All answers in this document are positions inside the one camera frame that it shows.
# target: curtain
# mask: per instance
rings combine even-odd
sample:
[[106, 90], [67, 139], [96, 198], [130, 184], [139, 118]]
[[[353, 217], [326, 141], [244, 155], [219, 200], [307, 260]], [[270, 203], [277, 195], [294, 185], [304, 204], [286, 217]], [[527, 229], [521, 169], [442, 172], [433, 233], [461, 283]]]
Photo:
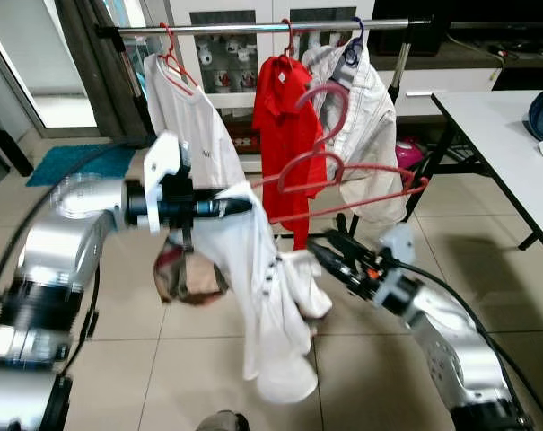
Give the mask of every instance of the curtain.
[[103, 136], [147, 136], [137, 105], [145, 110], [144, 96], [134, 98], [125, 69], [110, 39], [100, 39], [95, 25], [113, 26], [101, 0], [56, 0], [57, 15], [66, 42]]

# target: pink object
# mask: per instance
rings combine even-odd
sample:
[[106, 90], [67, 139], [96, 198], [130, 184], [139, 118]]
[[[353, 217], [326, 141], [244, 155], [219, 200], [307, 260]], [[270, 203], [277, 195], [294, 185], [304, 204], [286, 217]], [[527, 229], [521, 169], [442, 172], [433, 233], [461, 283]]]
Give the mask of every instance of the pink object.
[[[314, 87], [313, 89], [307, 91], [299, 100], [297, 101], [297, 104], [295, 105], [298, 108], [301, 108], [301, 106], [310, 99], [315, 93], [317, 92], [333, 92], [341, 96], [343, 100], [343, 106], [341, 107], [341, 117], [339, 118], [339, 121], [337, 125], [330, 131], [330, 133], [321, 139], [319, 139], [317, 142], [315, 142], [313, 146], [313, 150], [309, 151], [307, 153], [299, 154], [297, 157], [292, 159], [284, 168], [281, 170], [281, 172], [277, 175], [271, 175], [268, 177], [264, 177], [262, 180], [251, 183], [252, 188], [256, 188], [259, 186], [262, 186], [263, 184], [268, 183], [277, 183], [277, 188], [282, 193], [298, 193], [302, 192], [308, 189], [316, 189], [316, 188], [323, 188], [328, 186], [337, 185], [341, 182], [343, 177], [343, 172], [345, 170], [378, 170], [378, 171], [387, 171], [387, 172], [397, 172], [401, 174], [401, 177], [403, 178], [404, 188], [398, 193], [391, 193], [389, 195], [385, 196], [378, 196], [377, 198], [370, 198], [366, 200], [362, 200], [359, 202], [354, 202], [352, 204], [345, 204], [338, 207], [332, 207], [328, 209], [323, 209], [320, 211], [312, 211], [309, 213], [301, 213], [301, 214], [293, 214], [293, 215], [285, 215], [282, 217], [276, 217], [271, 220], [269, 220], [269, 223], [275, 224], [275, 223], [282, 223], [287, 221], [293, 221], [293, 220], [300, 220], [302, 218], [308, 218], [308, 217], [316, 217], [316, 216], [323, 216], [328, 213], [333, 213], [337, 211], [341, 211], [343, 209], [351, 208], [351, 207], [358, 207], [365, 204], [370, 204], [372, 202], [378, 202], [380, 200], [390, 199], [390, 198], [396, 198], [398, 196], [406, 196], [413, 193], [419, 193], [423, 191], [428, 184], [429, 180], [425, 177], [421, 177], [419, 179], [419, 185], [418, 187], [412, 188], [413, 181], [415, 180], [415, 174], [411, 171], [407, 171], [406, 169], [403, 169], [401, 167], [395, 168], [391, 166], [384, 166], [380, 164], [366, 164], [366, 163], [354, 163], [354, 164], [344, 164], [343, 160], [341, 158], [329, 151], [321, 150], [320, 145], [323, 144], [325, 141], [330, 139], [331, 137], [335, 136], [341, 128], [343, 128], [343, 125], [345, 123], [346, 119], [346, 111], [348, 108], [348, 95], [347, 92], [343, 90], [343, 87], [341, 87], [338, 84], [328, 83], [319, 85], [317, 87]], [[286, 174], [298, 163], [300, 163], [303, 160], [310, 159], [312, 157], [330, 157], [334, 159], [337, 162], [337, 173], [334, 180], [328, 180], [323, 181], [321, 183], [314, 183], [314, 184], [302, 184], [299, 186], [292, 186], [292, 187], [286, 187], [285, 186], [285, 176]]]
[[417, 141], [415, 137], [407, 137], [397, 142], [395, 153], [399, 168], [408, 169], [423, 160], [423, 153], [416, 145]]

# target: red shirt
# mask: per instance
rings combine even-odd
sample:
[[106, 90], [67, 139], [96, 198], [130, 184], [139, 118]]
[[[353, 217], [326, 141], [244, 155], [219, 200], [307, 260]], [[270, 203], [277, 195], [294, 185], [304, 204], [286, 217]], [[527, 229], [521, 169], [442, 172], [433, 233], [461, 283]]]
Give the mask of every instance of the red shirt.
[[[285, 57], [271, 57], [261, 67], [253, 128], [258, 129], [261, 136], [263, 177], [278, 174], [295, 156], [311, 151], [315, 141], [322, 136], [322, 127], [311, 101], [300, 110], [295, 108], [310, 80], [311, 75], [300, 62]], [[325, 158], [315, 157], [299, 163], [289, 173], [285, 185], [317, 183], [326, 179]], [[315, 198], [319, 191], [281, 194], [276, 183], [267, 184], [263, 186], [263, 207], [269, 218], [306, 213], [309, 211], [308, 198]], [[282, 226], [293, 232], [294, 250], [306, 247], [309, 219], [285, 222]]]

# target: blue doormat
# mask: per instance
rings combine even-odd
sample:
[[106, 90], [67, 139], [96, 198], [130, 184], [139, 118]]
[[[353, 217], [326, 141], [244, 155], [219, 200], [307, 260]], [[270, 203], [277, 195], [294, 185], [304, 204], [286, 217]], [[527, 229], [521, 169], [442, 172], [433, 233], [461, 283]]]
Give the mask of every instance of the blue doormat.
[[[53, 186], [76, 163], [103, 146], [105, 145], [56, 146], [52, 148], [34, 170], [26, 186]], [[85, 164], [78, 170], [78, 173], [96, 173], [102, 178], [123, 178], [135, 152], [136, 150], [133, 148], [114, 148]]]

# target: red hanger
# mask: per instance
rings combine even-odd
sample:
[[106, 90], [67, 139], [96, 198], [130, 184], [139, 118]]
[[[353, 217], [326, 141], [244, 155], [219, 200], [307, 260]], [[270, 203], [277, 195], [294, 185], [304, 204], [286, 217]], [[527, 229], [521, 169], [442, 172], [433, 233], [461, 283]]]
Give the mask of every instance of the red hanger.
[[[160, 27], [163, 27], [166, 31], [167, 31], [167, 35], [170, 37], [170, 48], [167, 50], [167, 54], [164, 54], [164, 55], [159, 55], [157, 57], [161, 58], [163, 61], [165, 61], [165, 65], [177, 72], [178, 74], [180, 74], [181, 76], [186, 76], [189, 78], [189, 80], [195, 85], [197, 86], [197, 83], [196, 83], [196, 80], [193, 79], [193, 77], [189, 74], [189, 72], [187, 70], [185, 70], [185, 68], [180, 64], [180, 62], [178, 61], [177, 58], [175, 58], [175, 56], [173, 55], [173, 50], [175, 48], [175, 39], [173, 38], [173, 33], [171, 32], [170, 30], [170, 26], [167, 25], [165, 22], [160, 22]], [[170, 65], [170, 59], [173, 60], [175, 62], [175, 64], [177, 65], [177, 69], [175, 67], [173, 67], [172, 65]], [[187, 94], [189, 94], [190, 96], [193, 95], [193, 92], [186, 86], [183, 86], [181, 85], [180, 83], [174, 81], [173, 79], [171, 79], [168, 75], [166, 75], [167, 79], [170, 80], [170, 82], [174, 85], [177, 85], [181, 90], [183, 90], [184, 92], [186, 92]]]
[[283, 54], [279, 56], [279, 58], [285, 58], [287, 60], [287, 63], [289, 64], [289, 67], [291, 67], [291, 70], [293, 70], [293, 65], [291, 64], [291, 55], [294, 52], [293, 48], [293, 28], [291, 27], [291, 22], [284, 18], [281, 20], [281, 23], [287, 24], [289, 26], [289, 45], [287, 45], [287, 48], [283, 50]]
[[[301, 214], [294, 214], [294, 215], [284, 215], [281, 217], [272, 218], [269, 220], [269, 223], [282, 223], [282, 222], [288, 222], [293, 220], [300, 220], [302, 218], [309, 218], [309, 217], [316, 217], [316, 216], [324, 216], [328, 213], [334, 213], [341, 211], [343, 209], [352, 208], [352, 207], [359, 207], [361, 205], [371, 204], [372, 202], [378, 202], [381, 200], [396, 198], [399, 196], [406, 196], [413, 193], [419, 193], [425, 189], [426, 185], [428, 184], [429, 180], [425, 177], [422, 177], [419, 179], [419, 185], [418, 187], [411, 188], [411, 185], [413, 181], [415, 180], [415, 173], [408, 171], [406, 169], [402, 169], [399, 167], [394, 166], [385, 166], [382, 164], [370, 164], [370, 163], [352, 163], [352, 164], [344, 164], [343, 160], [336, 155], [335, 153], [331, 153], [330, 151], [325, 151], [321, 149], [321, 145], [329, 140], [330, 138], [334, 137], [340, 130], [343, 128], [343, 125], [345, 124], [346, 120], [346, 112], [349, 105], [348, 96], [346, 94], [346, 91], [338, 84], [335, 83], [326, 83], [323, 85], [319, 85], [309, 91], [307, 91], [295, 104], [295, 107], [297, 109], [300, 109], [302, 105], [307, 102], [311, 97], [313, 97], [318, 92], [334, 92], [337, 93], [341, 99], [343, 100], [343, 106], [341, 107], [341, 117], [339, 118], [338, 123], [335, 125], [335, 127], [324, 137], [319, 139], [315, 144], [313, 145], [313, 149], [309, 152], [299, 154], [297, 157], [292, 159], [284, 168], [279, 172], [277, 175], [271, 175], [268, 177], [263, 178], [260, 181], [256, 181], [251, 184], [252, 188], [256, 188], [259, 186], [262, 186], [264, 184], [270, 184], [270, 183], [277, 183], [277, 189], [280, 193], [299, 193], [308, 189], [316, 189], [316, 188], [323, 188], [323, 187], [330, 187], [330, 186], [336, 186], [341, 183], [341, 180], [343, 178], [343, 173], [347, 170], [363, 170], [363, 171], [369, 171], [369, 170], [378, 170], [378, 171], [387, 171], [387, 172], [396, 172], [403, 176], [403, 179], [405, 180], [405, 186], [403, 190], [397, 193], [390, 193], [389, 195], [379, 196], [376, 198], [369, 198], [365, 200], [361, 200], [358, 202], [353, 202], [352, 204], [345, 204], [340, 205], [338, 207], [332, 207], [327, 209], [321, 209], [319, 211], [312, 211], [309, 213], [301, 213]], [[301, 163], [304, 160], [311, 159], [313, 157], [325, 157], [325, 158], [331, 158], [335, 160], [337, 163], [337, 171], [335, 174], [335, 178], [333, 180], [327, 180], [323, 182], [315, 182], [312, 184], [301, 184], [298, 186], [291, 186], [286, 187], [285, 186], [285, 180], [287, 178], [287, 174], [299, 163]]]

